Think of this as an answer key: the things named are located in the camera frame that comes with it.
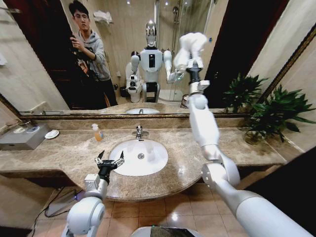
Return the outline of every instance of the soap dispenser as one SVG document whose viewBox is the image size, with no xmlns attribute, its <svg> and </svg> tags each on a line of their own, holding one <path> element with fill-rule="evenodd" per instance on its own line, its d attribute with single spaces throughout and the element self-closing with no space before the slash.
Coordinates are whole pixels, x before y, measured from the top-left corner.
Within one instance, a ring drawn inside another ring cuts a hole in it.
<svg viewBox="0 0 316 237">
<path fill-rule="evenodd" d="M 92 129 L 94 130 L 95 140 L 100 142 L 103 139 L 103 132 L 99 129 L 99 126 L 96 123 L 92 125 Z"/>
</svg>

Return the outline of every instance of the mirror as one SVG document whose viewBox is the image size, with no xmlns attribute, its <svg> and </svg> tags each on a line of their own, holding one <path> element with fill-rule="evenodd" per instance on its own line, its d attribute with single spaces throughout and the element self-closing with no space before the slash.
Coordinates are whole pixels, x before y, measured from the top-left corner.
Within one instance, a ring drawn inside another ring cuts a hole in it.
<svg viewBox="0 0 316 237">
<path fill-rule="evenodd" d="M 315 23 L 313 8 L 292 0 L 3 0 L 0 7 L 0 94 L 25 116 L 188 114 L 189 74 L 167 83 L 164 61 L 190 32 L 207 36 L 200 78 L 210 80 L 210 110 L 247 113 Z"/>
</svg>

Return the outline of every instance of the marble countertop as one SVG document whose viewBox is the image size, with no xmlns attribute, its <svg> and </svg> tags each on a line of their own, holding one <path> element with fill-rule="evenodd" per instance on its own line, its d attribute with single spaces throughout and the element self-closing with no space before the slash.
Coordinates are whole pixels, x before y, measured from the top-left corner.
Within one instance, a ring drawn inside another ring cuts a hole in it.
<svg viewBox="0 0 316 237">
<path fill-rule="evenodd" d="M 126 114 L 126 111 L 136 108 L 152 108 L 159 110 L 160 114 L 188 114 L 188 109 L 180 108 L 179 105 L 167 105 L 161 103 L 149 103 L 149 102 L 139 102 L 139 103 L 125 103 L 116 106 L 111 106 L 102 110 L 63 110 L 64 115 L 74 115 L 74 114 L 97 114 L 97 115 L 121 115 Z M 210 109 L 213 113 L 225 113 L 224 109 Z"/>
<path fill-rule="evenodd" d="M 152 139 L 162 143 L 168 151 L 168 163 L 161 171 L 147 176 L 130 177 L 110 174 L 107 198 L 115 200 L 149 200 L 180 192 L 201 177 L 206 162 L 193 139 L 192 131 L 182 129 L 145 129 Z M 61 170 L 84 189 L 83 180 L 89 173 L 98 173 L 94 158 L 105 150 L 108 158 L 119 143 L 135 139 L 132 129 L 104 130 L 101 142 L 90 130 L 60 131 L 52 140 L 44 140 L 31 151 L 0 151 L 0 174 L 6 172 L 34 172 Z M 219 146 L 238 166 L 283 164 L 283 159 L 268 143 L 252 146 L 244 142 L 244 131 L 220 128 Z"/>
</svg>

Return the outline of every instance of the mirror frame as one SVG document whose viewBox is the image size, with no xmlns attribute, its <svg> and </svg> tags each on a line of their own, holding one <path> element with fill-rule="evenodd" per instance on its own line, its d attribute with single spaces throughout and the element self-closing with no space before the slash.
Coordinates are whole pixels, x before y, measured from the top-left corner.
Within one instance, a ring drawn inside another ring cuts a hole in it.
<svg viewBox="0 0 316 237">
<path fill-rule="evenodd" d="M 310 44 L 313 38 L 316 36 L 316 24 L 310 29 L 308 34 L 305 36 L 300 45 L 293 52 L 291 57 L 287 60 L 285 65 L 279 71 L 277 76 L 273 79 L 268 88 L 263 92 L 258 100 L 258 103 L 263 103 L 265 99 L 271 94 L 277 84 L 282 80 L 284 75 L 293 66 L 302 52 Z M 47 120 L 47 119 L 160 119 L 160 118 L 189 118 L 187 114 L 155 114 L 155 115 L 96 115 L 96 114 L 73 114 L 73 115 L 35 115 L 35 116 L 24 116 L 0 93 L 0 101 L 7 106 L 20 120 Z M 214 113 L 216 118 L 246 118 L 250 116 L 250 113 Z"/>
</svg>

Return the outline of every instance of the sink basin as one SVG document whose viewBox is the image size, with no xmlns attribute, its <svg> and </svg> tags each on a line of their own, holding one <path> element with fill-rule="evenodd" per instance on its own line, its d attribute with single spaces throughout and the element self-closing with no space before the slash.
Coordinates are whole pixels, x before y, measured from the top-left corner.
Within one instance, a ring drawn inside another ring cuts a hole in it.
<svg viewBox="0 0 316 237">
<path fill-rule="evenodd" d="M 126 113 L 129 115 L 137 115 L 137 114 L 139 114 L 140 110 L 143 110 L 143 114 L 145 114 L 145 115 L 159 114 L 160 113 L 159 110 L 155 110 L 152 108 L 135 108 L 135 109 L 130 109 L 130 110 L 126 111 Z"/>
<path fill-rule="evenodd" d="M 124 151 L 124 164 L 114 172 L 127 176 L 144 176 L 162 170 L 168 162 L 168 152 L 159 142 L 153 140 L 129 140 L 117 145 L 110 153 L 116 160 Z"/>
</svg>

